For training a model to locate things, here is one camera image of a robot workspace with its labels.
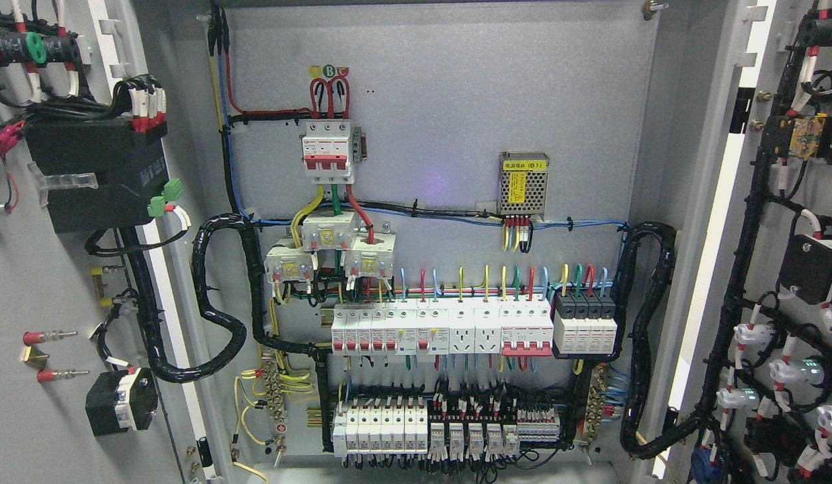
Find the blue wire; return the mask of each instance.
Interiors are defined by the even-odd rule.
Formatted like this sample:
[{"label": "blue wire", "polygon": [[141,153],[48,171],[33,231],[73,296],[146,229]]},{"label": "blue wire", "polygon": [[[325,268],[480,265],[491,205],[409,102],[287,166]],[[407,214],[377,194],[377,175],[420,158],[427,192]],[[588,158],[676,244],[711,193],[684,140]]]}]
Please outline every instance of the blue wire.
[{"label": "blue wire", "polygon": [[613,364],[607,364],[607,365],[608,365],[608,368],[610,368],[610,370],[613,370],[613,371],[615,371],[616,373],[621,374],[622,376],[624,376],[624,377],[628,378],[628,380],[630,380],[630,379],[631,379],[631,375],[630,375],[630,374],[625,373],[625,372],[623,372],[623,371],[616,370],[616,367],[615,367],[615,366],[613,366]]},{"label": "blue wire", "polygon": [[544,270],[544,292],[542,293],[544,296],[544,300],[548,300],[548,286],[550,286],[550,278],[548,276],[548,266],[542,266]]},{"label": "blue wire", "polygon": [[598,297],[604,297],[604,288],[606,288],[607,285],[607,273],[607,268],[601,267],[601,293]]},{"label": "blue wire", "polygon": [[407,279],[404,279],[404,267],[401,268],[401,302],[407,302]]},{"label": "blue wire", "polygon": [[437,270],[431,270],[432,278],[434,279],[434,302],[437,302],[437,296],[440,294],[440,286],[437,285]]}]

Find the red circuit breaker switch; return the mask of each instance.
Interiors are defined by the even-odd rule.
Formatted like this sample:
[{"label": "red circuit breaker switch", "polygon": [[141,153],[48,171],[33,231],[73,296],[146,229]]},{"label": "red circuit breaker switch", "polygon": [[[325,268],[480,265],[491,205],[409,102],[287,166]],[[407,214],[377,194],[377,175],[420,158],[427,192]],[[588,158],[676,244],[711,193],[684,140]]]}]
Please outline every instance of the red circuit breaker switch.
[{"label": "red circuit breaker switch", "polygon": [[302,164],[312,184],[353,183],[353,125],[311,120],[302,138]]}]

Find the miniature circuit breaker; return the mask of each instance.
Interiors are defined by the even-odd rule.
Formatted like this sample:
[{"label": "miniature circuit breaker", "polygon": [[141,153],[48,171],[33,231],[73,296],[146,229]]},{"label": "miniature circuit breaker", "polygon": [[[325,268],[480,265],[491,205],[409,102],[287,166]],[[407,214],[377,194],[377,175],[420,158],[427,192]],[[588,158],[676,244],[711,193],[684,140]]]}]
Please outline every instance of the miniature circuit breaker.
[{"label": "miniature circuit breaker", "polygon": [[357,278],[377,278],[388,281],[392,272],[392,253],[395,249],[394,233],[375,235],[374,244],[365,237],[353,243],[353,248],[343,252],[341,264],[347,274],[347,289],[351,290]]},{"label": "miniature circuit breaker", "polygon": [[315,268],[310,253],[296,247],[293,239],[279,239],[266,254],[266,276],[277,286],[282,282],[306,282],[311,291]]},{"label": "miniature circuit breaker", "polygon": [[302,138],[302,165],[312,184],[353,183],[353,125],[311,120]]},{"label": "miniature circuit breaker", "polygon": [[347,251],[357,238],[358,227],[360,219],[354,212],[339,215],[313,212],[302,221],[302,248],[305,251]]},{"label": "miniature circuit breaker", "polygon": [[544,153],[500,153],[498,214],[543,215],[549,166]]}]

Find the white breaker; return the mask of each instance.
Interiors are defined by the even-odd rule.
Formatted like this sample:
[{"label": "white breaker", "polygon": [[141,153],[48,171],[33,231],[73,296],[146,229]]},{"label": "white breaker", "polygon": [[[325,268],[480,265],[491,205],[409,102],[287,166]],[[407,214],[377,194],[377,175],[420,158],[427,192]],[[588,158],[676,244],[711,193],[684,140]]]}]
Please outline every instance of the white breaker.
[{"label": "white breaker", "polygon": [[266,254],[266,276],[273,285],[289,281],[306,282],[306,290],[311,291],[314,264],[312,255],[296,247],[293,239],[279,239]]},{"label": "white breaker", "polygon": [[351,120],[309,120],[302,136],[302,166],[312,184],[353,183]]},{"label": "white breaker", "polygon": [[358,278],[377,278],[389,286],[392,272],[392,254],[395,249],[394,233],[376,233],[374,244],[365,237],[358,237],[349,251],[343,252],[341,265],[347,275],[347,289],[351,290]]},{"label": "white breaker", "polygon": [[339,402],[333,420],[333,452],[377,460],[418,456],[427,460],[480,460],[517,456],[521,441],[514,423],[429,421],[423,398],[380,397]]},{"label": "white breaker", "polygon": [[333,312],[333,354],[551,356],[553,331],[545,300],[339,304]]},{"label": "white breaker", "polygon": [[348,251],[357,238],[360,220],[354,212],[312,212],[302,220],[302,250]]}]

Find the wire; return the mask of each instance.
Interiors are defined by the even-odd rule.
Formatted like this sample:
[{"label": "wire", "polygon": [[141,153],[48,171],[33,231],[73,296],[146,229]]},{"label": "wire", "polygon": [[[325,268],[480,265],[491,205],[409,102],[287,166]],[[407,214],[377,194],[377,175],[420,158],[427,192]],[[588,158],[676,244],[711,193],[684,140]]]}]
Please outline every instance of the wire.
[{"label": "wire", "polygon": [[248,472],[251,472],[254,475],[257,475],[257,477],[260,477],[260,478],[263,479],[263,483],[269,484],[269,478],[266,476],[266,474],[263,474],[262,472],[258,471],[257,469],[251,468],[250,466],[244,465],[243,463],[239,463],[239,462],[237,462],[237,460],[234,460],[234,462],[232,462],[232,464],[235,467],[243,469],[244,471],[248,471]]},{"label": "wire", "polygon": [[312,201],[309,202],[308,205],[303,206],[303,208],[300,209],[300,211],[296,212],[296,215],[294,215],[293,220],[290,221],[290,235],[293,236],[294,245],[297,248],[302,247],[302,239],[300,239],[299,232],[300,222],[303,218],[308,217],[308,215],[311,214],[311,212],[314,211],[317,208],[317,206],[321,204],[321,202],[323,202],[323,196],[325,194],[326,192],[323,189],[323,185],[318,185],[317,196],[315,196],[315,198],[312,199]]},{"label": "wire", "polygon": [[356,197],[353,196],[353,189],[351,184],[345,185],[345,191],[347,192],[347,201],[351,202],[351,206],[353,210],[360,216],[360,218],[365,223],[365,229],[368,230],[368,238],[365,239],[365,242],[369,245],[374,244],[374,225],[371,224],[371,218],[369,218],[368,214],[366,214],[365,210],[360,206],[360,203],[357,202]]}]

